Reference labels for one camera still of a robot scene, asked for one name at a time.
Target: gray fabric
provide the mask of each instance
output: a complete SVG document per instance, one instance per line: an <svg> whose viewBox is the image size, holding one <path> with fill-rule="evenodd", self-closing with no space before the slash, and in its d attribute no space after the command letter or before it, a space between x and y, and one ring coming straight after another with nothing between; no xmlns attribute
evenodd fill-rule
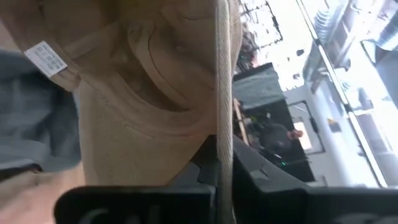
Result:
<svg viewBox="0 0 398 224"><path fill-rule="evenodd" d="M58 172L80 159L72 94L23 55L0 51L0 169L35 163Z"/></svg>
<svg viewBox="0 0 398 224"><path fill-rule="evenodd" d="M280 88L279 77L271 67L258 74L233 83L233 96L240 102L244 110L267 105L284 99Z"/></svg>

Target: care label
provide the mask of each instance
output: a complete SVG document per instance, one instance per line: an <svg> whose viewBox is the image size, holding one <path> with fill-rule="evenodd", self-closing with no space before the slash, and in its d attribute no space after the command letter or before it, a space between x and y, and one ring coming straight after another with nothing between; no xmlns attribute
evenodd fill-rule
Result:
<svg viewBox="0 0 398 224"><path fill-rule="evenodd" d="M25 55L49 78L68 67L45 41L26 50Z"/></svg>

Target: cap brim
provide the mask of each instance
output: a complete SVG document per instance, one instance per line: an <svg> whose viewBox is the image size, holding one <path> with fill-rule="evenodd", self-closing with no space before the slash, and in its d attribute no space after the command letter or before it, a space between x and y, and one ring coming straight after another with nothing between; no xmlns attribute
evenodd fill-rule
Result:
<svg viewBox="0 0 398 224"><path fill-rule="evenodd" d="M168 184L207 136L157 139L127 125L87 83L80 86L80 144L90 185Z"/></svg>

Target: baseball cap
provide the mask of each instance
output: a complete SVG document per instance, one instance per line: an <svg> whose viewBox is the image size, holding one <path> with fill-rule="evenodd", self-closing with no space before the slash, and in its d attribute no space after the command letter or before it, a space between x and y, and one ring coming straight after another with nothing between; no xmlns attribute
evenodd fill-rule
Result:
<svg viewBox="0 0 398 224"><path fill-rule="evenodd" d="M64 89L78 88L87 184L168 184L216 134L212 0L5 0L0 7L36 66ZM236 61L237 1L230 8Z"/></svg>

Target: white wall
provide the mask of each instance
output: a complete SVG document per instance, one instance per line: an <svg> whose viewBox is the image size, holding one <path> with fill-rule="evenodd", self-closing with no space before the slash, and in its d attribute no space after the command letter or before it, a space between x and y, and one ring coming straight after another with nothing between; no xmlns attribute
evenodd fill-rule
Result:
<svg viewBox="0 0 398 224"><path fill-rule="evenodd" d="M346 118L341 117L338 110L331 103L330 93L326 83L322 83L318 91L313 95L308 86L286 91L287 103L295 103L305 100L308 108L318 124L319 136L325 148L325 152L309 154L311 170L315 177L324 176L328 186L356 186L364 184L368 187L377 187L376 180L366 162L359 156L358 141ZM303 116L298 110L291 110L292 116ZM339 122L342 132L332 133L328 125L328 118ZM311 125L305 123L306 129ZM312 141L316 136L309 134Z"/></svg>

